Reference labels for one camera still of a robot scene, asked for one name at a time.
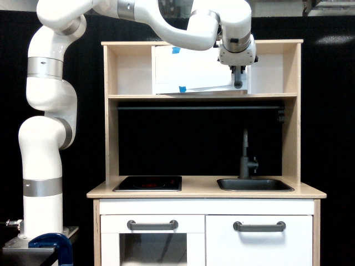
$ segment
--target cabinet door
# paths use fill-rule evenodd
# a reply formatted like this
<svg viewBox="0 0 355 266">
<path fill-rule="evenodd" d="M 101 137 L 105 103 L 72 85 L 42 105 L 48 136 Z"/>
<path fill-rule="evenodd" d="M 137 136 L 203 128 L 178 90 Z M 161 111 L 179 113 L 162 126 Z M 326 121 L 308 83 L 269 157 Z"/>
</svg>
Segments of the cabinet door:
<svg viewBox="0 0 355 266">
<path fill-rule="evenodd" d="M 206 254 L 207 266 L 312 266 L 312 216 L 207 216 Z"/>
<path fill-rule="evenodd" d="M 101 243 L 102 266 L 205 266 L 205 217 L 101 216 Z"/>
</svg>

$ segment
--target upper shelf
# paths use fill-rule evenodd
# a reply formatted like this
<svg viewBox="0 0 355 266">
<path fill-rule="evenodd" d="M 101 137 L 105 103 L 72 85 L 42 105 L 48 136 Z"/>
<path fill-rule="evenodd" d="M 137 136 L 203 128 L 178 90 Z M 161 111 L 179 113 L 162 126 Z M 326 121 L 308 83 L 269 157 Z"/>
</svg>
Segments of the upper shelf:
<svg viewBox="0 0 355 266">
<path fill-rule="evenodd" d="M 282 100 L 300 95 L 302 40 L 257 40 L 258 62 L 250 68 L 249 94 L 239 91 L 155 95 L 158 76 L 172 66 L 158 62 L 155 48 L 165 42 L 102 42 L 106 98 L 114 101 Z"/>
</svg>

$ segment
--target blue clamp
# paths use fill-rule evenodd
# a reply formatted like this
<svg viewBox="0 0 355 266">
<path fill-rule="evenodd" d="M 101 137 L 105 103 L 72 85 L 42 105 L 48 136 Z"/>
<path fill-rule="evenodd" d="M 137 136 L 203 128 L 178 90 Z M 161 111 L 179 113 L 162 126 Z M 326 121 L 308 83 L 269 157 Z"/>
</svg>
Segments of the blue clamp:
<svg viewBox="0 0 355 266">
<path fill-rule="evenodd" d="M 28 243 L 29 248 L 54 247 L 58 253 L 59 266 L 73 266 L 73 248 L 69 239 L 59 233 L 42 234 Z"/>
</svg>

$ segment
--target wooden countertop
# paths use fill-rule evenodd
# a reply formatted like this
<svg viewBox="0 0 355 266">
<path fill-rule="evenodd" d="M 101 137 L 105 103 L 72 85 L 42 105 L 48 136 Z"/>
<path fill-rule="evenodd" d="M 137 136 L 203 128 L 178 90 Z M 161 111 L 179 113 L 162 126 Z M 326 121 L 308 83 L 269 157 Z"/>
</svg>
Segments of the wooden countertop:
<svg viewBox="0 0 355 266">
<path fill-rule="evenodd" d="M 304 183 L 296 184 L 280 176 L 261 178 L 278 179 L 293 187 L 292 192 L 236 192 L 219 188 L 218 179 L 236 176 L 183 176 L 179 192 L 113 192 L 126 176 L 119 176 L 116 182 L 98 187 L 87 193 L 88 198 L 326 198 L 327 195 Z"/>
</svg>

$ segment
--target oven window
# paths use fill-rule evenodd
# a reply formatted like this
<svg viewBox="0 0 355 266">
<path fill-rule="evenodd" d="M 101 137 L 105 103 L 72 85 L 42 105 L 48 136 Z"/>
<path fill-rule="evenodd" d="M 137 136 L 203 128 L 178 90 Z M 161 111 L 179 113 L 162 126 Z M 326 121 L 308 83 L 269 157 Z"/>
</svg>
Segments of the oven window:
<svg viewBox="0 0 355 266">
<path fill-rule="evenodd" d="M 121 266 L 187 265 L 186 234 L 120 234 Z"/>
</svg>

